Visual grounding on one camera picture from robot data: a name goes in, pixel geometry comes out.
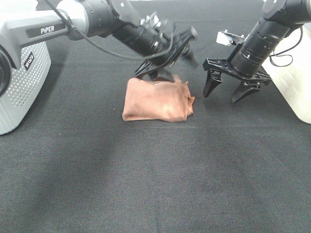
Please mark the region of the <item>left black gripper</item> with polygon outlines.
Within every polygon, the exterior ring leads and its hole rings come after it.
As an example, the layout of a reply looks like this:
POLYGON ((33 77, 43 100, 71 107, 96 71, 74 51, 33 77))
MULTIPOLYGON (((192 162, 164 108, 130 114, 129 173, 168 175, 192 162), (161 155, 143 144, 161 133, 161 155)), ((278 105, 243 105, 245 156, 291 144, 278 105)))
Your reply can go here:
POLYGON ((168 52, 159 57, 145 60, 135 71, 137 78, 148 75, 153 82, 174 82, 171 72, 166 67, 171 67, 179 58, 183 58, 192 68, 197 68, 199 63, 190 47, 190 41, 197 39, 198 33, 193 26, 181 32, 172 39, 173 45, 168 52))

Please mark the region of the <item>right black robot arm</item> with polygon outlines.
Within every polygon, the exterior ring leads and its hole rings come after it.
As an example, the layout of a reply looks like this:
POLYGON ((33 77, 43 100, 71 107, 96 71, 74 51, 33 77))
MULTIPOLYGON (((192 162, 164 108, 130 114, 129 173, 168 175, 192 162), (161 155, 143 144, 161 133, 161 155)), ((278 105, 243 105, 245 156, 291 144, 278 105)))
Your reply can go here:
POLYGON ((257 24, 245 40, 234 41, 236 46, 227 59, 204 61, 203 68, 207 71, 204 97, 222 83, 223 73, 241 81, 232 95, 233 103, 260 91, 261 83, 268 85, 272 80, 259 71, 263 62, 283 38, 310 21, 309 0, 267 0, 257 24))

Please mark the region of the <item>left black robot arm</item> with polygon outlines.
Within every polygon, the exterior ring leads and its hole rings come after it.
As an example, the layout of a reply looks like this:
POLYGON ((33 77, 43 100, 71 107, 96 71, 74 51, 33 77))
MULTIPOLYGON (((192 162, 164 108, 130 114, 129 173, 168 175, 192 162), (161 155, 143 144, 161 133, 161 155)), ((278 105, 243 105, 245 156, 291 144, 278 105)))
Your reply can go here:
POLYGON ((131 48, 142 60, 137 78, 169 79, 165 67, 183 57, 197 67, 190 41, 198 36, 190 27, 175 34, 175 26, 160 20, 156 13, 144 18, 127 0, 63 0, 49 10, 25 10, 26 1, 3 0, 0 3, 0 91, 10 84, 12 70, 29 67, 32 59, 22 61, 21 51, 47 40, 67 36, 76 41, 93 36, 114 36, 131 48))

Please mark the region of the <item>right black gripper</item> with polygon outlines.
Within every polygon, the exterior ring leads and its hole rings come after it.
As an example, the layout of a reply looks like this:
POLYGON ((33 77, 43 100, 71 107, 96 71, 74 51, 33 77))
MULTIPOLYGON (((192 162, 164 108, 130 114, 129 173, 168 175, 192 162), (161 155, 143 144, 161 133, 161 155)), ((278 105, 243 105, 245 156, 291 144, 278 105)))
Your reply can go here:
POLYGON ((207 58, 203 62, 203 68, 207 71, 207 80, 203 90, 205 98, 223 82, 221 78, 222 74, 242 81, 232 95, 231 100, 233 103, 237 103, 248 95, 259 92, 261 90, 260 83, 268 85, 272 80, 266 72, 259 70, 252 76, 240 74, 226 59, 207 58))

